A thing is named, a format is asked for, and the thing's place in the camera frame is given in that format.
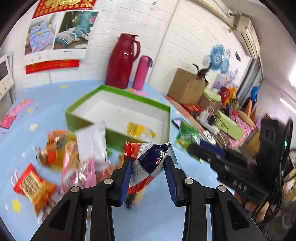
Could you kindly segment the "person's right hand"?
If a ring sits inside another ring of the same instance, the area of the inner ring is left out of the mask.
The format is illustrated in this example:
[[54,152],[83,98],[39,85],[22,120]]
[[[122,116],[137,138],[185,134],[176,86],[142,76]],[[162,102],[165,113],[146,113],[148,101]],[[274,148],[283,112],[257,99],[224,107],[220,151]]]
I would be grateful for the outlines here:
[[[256,208],[258,208],[257,210],[259,210],[259,207],[257,204],[252,203],[251,201],[246,202],[245,199],[242,196],[240,196],[237,192],[234,192],[234,197],[245,208],[246,211],[253,213]],[[256,222],[262,222],[264,220],[268,207],[269,207],[269,202],[266,202],[266,204],[258,213]]]

